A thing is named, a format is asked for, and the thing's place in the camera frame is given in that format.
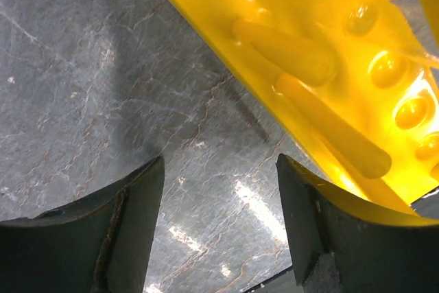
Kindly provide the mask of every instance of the yellow plastic object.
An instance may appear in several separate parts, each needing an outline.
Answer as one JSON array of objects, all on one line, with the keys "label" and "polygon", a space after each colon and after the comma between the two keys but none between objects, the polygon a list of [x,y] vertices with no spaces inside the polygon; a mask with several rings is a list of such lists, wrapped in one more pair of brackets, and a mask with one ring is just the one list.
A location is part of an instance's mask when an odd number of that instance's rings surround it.
[{"label": "yellow plastic object", "polygon": [[439,185],[439,60],[390,0],[170,1],[336,185],[409,214]]},{"label": "yellow plastic object", "polygon": [[[291,163],[293,168],[302,171],[300,165],[297,165],[297,163],[289,158],[287,158],[287,160]],[[309,175],[313,176],[310,172],[302,173],[302,175],[305,178]],[[315,178],[311,178],[307,183],[312,185],[330,203],[341,209],[346,214],[369,223],[396,227],[408,226],[411,228],[439,225],[439,220],[422,218],[414,214],[404,214],[393,209],[387,209],[381,205],[367,202],[335,185],[332,185],[324,179],[316,180]]]}]

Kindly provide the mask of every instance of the yellow plastic ridge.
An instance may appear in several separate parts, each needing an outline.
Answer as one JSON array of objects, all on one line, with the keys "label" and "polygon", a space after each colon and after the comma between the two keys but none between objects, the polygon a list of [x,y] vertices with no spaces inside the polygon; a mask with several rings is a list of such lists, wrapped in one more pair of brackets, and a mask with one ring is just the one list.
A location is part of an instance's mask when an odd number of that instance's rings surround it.
[{"label": "yellow plastic ridge", "polygon": [[414,214],[439,185],[439,60],[390,0],[170,1],[337,186]]}]

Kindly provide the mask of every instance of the yellow cylindrical bump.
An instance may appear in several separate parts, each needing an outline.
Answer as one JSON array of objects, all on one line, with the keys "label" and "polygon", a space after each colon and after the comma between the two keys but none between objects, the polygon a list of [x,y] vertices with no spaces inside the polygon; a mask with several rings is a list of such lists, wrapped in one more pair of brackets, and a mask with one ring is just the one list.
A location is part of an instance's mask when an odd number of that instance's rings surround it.
[{"label": "yellow cylindrical bump", "polygon": [[282,75],[274,90],[286,97],[363,176],[381,178],[389,172],[389,154],[347,124],[294,77]]},{"label": "yellow cylindrical bump", "polygon": [[383,207],[394,209],[395,211],[418,215],[391,187],[384,182],[382,178],[365,178],[340,154],[340,151],[336,150],[332,145],[327,145],[327,147],[353,179],[353,184],[358,187],[364,197],[368,200]]},{"label": "yellow cylindrical bump", "polygon": [[439,156],[439,132],[433,132],[424,137],[416,149],[416,158],[421,161],[435,156]]},{"label": "yellow cylindrical bump", "polygon": [[233,33],[286,73],[309,86],[322,86],[331,81],[340,68],[335,53],[321,41],[284,34],[246,20],[236,21]]},{"label": "yellow cylindrical bump", "polygon": [[407,72],[407,60],[388,51],[381,51],[369,66],[372,83],[380,89],[388,89],[398,84]]},{"label": "yellow cylindrical bump", "polygon": [[427,113],[427,100],[424,97],[414,97],[407,100],[400,109],[398,109],[395,122],[401,130],[409,130],[422,123]]}]

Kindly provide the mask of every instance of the marble floor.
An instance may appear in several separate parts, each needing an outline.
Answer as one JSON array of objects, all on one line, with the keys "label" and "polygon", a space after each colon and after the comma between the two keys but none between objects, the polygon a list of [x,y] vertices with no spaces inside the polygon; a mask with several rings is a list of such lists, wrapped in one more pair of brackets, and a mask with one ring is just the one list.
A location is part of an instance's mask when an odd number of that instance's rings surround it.
[{"label": "marble floor", "polygon": [[144,292],[239,292],[291,265],[275,161],[318,170],[167,0],[0,0],[0,22],[0,220],[161,154]]}]

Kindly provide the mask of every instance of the gray marble surface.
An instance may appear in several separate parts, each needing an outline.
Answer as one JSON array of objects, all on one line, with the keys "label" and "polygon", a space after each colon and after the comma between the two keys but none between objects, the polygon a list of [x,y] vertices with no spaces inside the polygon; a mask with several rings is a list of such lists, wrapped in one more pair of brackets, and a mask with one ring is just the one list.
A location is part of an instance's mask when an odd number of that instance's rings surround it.
[{"label": "gray marble surface", "polygon": [[0,21],[0,220],[162,154],[145,292],[239,292],[291,265],[275,160],[317,169],[166,0],[0,0]]}]

